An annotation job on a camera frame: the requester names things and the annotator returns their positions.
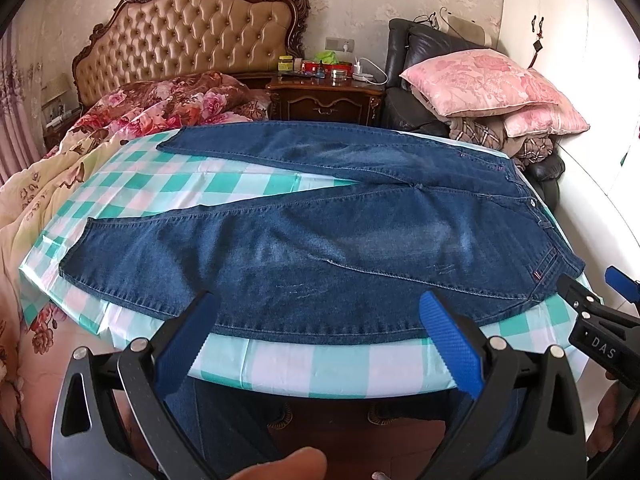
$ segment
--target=person's finger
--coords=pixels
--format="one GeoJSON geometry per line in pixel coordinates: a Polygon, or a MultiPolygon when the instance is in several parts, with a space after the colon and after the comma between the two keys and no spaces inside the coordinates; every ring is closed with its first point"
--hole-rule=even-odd
{"type": "Polygon", "coordinates": [[[633,403],[631,409],[629,410],[629,416],[627,419],[629,425],[631,425],[631,423],[636,420],[636,416],[638,416],[638,413],[640,413],[640,397],[636,399],[636,402],[633,403]]]}
{"type": "Polygon", "coordinates": [[[587,439],[587,456],[589,458],[592,458],[597,452],[598,452],[597,436],[592,432],[589,438],[587,439]]]}
{"type": "Polygon", "coordinates": [[[325,474],[324,453],[313,447],[303,447],[277,462],[243,469],[230,480],[323,480],[325,474]]]}
{"type": "Polygon", "coordinates": [[[599,426],[610,426],[616,418],[616,405],[618,403],[618,392],[620,388],[618,383],[614,383],[604,394],[600,404],[598,405],[598,421],[599,426]]]}
{"type": "Polygon", "coordinates": [[[598,451],[604,453],[613,445],[613,428],[606,426],[598,432],[598,451]]]}

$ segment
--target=wall outlet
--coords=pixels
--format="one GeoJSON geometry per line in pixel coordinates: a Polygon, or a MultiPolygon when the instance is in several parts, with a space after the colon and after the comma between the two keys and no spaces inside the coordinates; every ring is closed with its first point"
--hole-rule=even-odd
{"type": "Polygon", "coordinates": [[[356,42],[354,40],[348,40],[347,38],[325,38],[324,49],[343,52],[342,48],[345,43],[347,44],[347,52],[353,52],[353,47],[356,42]]]}

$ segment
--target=checkered tablecloth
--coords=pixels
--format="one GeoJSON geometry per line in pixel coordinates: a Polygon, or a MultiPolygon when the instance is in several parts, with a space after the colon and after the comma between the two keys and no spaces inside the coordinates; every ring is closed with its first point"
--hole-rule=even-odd
{"type": "MultiPolygon", "coordinates": [[[[98,300],[59,277],[58,264],[80,237],[89,216],[141,217],[197,204],[217,205],[351,183],[155,149],[175,133],[143,137],[124,146],[52,218],[20,266],[21,301],[28,324],[50,299],[82,327],[117,348],[140,336],[151,338],[161,325],[157,319],[98,300]]],[[[584,276],[581,280],[588,285],[584,276]]],[[[517,349],[544,351],[557,343],[567,348],[574,374],[579,376],[586,358],[568,344],[574,319],[573,309],[553,296],[524,314],[482,330],[503,336],[517,349]]],[[[313,346],[210,334],[191,375],[238,388],[302,397],[399,396],[454,385],[429,339],[313,346]]]]}

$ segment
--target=denim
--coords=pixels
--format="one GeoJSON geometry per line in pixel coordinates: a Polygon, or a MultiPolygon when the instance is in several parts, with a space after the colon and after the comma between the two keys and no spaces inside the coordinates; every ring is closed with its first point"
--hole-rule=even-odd
{"type": "Polygon", "coordinates": [[[427,289],[488,324],[555,292],[584,263],[513,163],[491,153],[350,124],[185,128],[161,151],[358,183],[146,218],[88,219],[60,274],[159,318],[204,289],[212,332],[277,342],[372,344],[426,336],[427,289]]]}
{"type": "MultiPolygon", "coordinates": [[[[514,391],[478,471],[493,465],[502,456],[524,398],[524,390],[514,391]]],[[[268,422],[276,420],[274,414],[282,412],[282,397],[187,377],[165,403],[184,434],[222,479],[249,466],[283,458],[267,428],[268,422]]],[[[469,395],[453,389],[384,400],[378,404],[377,411],[389,418],[443,420],[446,435],[441,446],[446,446],[449,436],[472,405],[469,395]]]]}

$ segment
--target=wooden nightstand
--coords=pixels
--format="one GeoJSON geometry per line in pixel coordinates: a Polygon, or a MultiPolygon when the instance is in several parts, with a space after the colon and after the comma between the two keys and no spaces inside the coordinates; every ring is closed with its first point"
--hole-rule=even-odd
{"type": "Polygon", "coordinates": [[[271,119],[281,121],[331,121],[376,126],[385,89],[353,79],[274,76],[271,119]]]}
{"type": "Polygon", "coordinates": [[[81,115],[82,108],[76,108],[73,110],[71,115],[58,124],[58,126],[47,128],[47,131],[44,134],[44,145],[48,152],[52,150],[53,147],[60,144],[60,141],[68,132],[69,128],[74,125],[81,115]]]}

